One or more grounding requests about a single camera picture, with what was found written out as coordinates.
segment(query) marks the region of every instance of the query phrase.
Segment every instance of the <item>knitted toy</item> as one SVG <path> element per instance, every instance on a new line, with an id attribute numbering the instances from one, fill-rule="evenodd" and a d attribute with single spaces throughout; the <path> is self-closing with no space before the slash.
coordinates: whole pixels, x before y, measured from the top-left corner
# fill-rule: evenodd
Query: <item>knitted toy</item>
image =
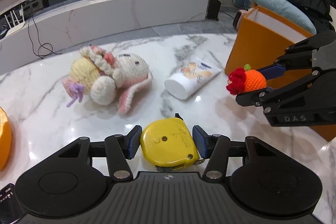
<path id="1" fill-rule="evenodd" d="M 232 95 L 266 87 L 265 77 L 259 71 L 251 69 L 250 65 L 245 65 L 244 68 L 238 68 L 231 72 L 227 83 L 226 89 Z"/>
<path id="2" fill-rule="evenodd" d="M 125 88 L 118 110 L 125 114 L 131 107 L 134 93 L 152 81 L 147 63 L 135 54 L 120 54 L 115 58 L 111 52 L 95 46 L 82 48 L 80 54 L 81 58 L 71 66 L 69 78 L 63 81 L 72 98 L 67 107 L 77 99 L 81 102 L 84 94 L 89 94 L 99 105 L 109 105 L 115 100 L 116 89 Z"/>

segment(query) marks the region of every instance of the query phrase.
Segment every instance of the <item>red crocheted flower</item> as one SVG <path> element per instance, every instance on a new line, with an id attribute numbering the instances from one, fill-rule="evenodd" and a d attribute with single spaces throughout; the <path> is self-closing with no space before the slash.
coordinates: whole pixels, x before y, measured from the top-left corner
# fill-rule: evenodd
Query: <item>red crocheted flower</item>
<path id="1" fill-rule="evenodd" d="M 232 94 L 237 95 L 244 92 L 246 74 L 243 68 L 238 68 L 230 73 L 226 89 Z"/>

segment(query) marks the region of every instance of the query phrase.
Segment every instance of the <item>phone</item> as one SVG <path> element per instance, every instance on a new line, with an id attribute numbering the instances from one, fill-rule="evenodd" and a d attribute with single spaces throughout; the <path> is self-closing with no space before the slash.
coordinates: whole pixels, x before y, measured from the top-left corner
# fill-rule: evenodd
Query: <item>phone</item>
<path id="1" fill-rule="evenodd" d="M 15 223 L 23 215 L 15 196 L 15 186 L 10 183 L 0 190 L 0 224 Z"/>

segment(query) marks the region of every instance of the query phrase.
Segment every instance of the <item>gray tile floor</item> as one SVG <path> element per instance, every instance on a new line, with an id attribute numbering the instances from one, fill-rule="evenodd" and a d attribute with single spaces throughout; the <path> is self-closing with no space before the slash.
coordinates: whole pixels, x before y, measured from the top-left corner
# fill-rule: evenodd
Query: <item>gray tile floor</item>
<path id="1" fill-rule="evenodd" d="M 227 13 L 235 17 L 236 13 Z M 156 26 L 152 28 L 139 29 L 123 33 L 117 33 L 108 37 L 102 37 L 92 41 L 87 41 L 67 49 L 58 51 L 58 53 L 73 52 L 81 47 L 92 45 L 103 45 L 113 42 L 121 42 L 126 40 L 147 38 L 147 37 L 167 37 L 178 34 L 194 34 L 194 33 L 236 33 L 232 26 L 233 19 L 224 12 L 219 12 L 219 21 L 204 20 L 197 22 L 185 22 L 169 25 Z"/>

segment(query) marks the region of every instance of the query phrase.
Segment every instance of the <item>tape measure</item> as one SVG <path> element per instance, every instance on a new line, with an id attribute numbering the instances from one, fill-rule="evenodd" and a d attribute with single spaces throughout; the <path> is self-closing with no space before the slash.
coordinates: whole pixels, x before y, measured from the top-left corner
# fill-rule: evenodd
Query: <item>tape measure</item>
<path id="1" fill-rule="evenodd" d="M 168 172 L 204 162 L 178 113 L 174 118 L 152 122 L 142 132 L 143 156 L 159 171 Z"/>

